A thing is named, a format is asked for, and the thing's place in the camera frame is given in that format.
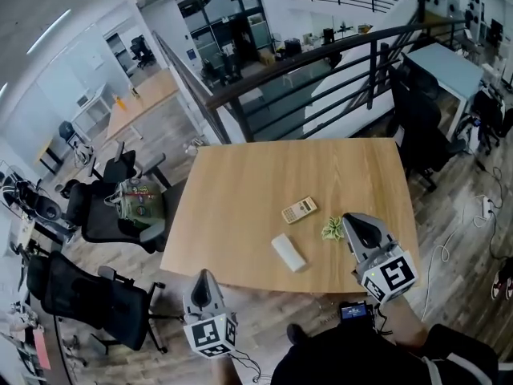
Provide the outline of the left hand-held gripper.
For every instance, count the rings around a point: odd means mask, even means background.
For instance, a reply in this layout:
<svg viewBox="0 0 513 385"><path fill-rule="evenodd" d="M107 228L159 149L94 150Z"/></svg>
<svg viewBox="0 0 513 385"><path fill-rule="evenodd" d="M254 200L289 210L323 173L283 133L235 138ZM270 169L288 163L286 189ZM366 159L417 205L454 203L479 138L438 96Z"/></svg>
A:
<svg viewBox="0 0 513 385"><path fill-rule="evenodd" d="M211 271L202 269L184 291L184 333L192 351L218 359L236 350L236 313L225 309L224 297Z"/></svg>

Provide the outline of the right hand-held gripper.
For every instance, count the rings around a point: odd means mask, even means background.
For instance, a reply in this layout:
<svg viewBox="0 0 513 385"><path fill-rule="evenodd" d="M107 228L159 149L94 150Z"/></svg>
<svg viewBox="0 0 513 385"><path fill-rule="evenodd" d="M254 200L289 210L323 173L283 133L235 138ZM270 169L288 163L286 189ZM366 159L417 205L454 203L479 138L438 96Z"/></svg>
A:
<svg viewBox="0 0 513 385"><path fill-rule="evenodd" d="M379 304L404 294L418 280L410 252L394 241L383 220L346 213L341 228L357 261L355 278Z"/></svg>

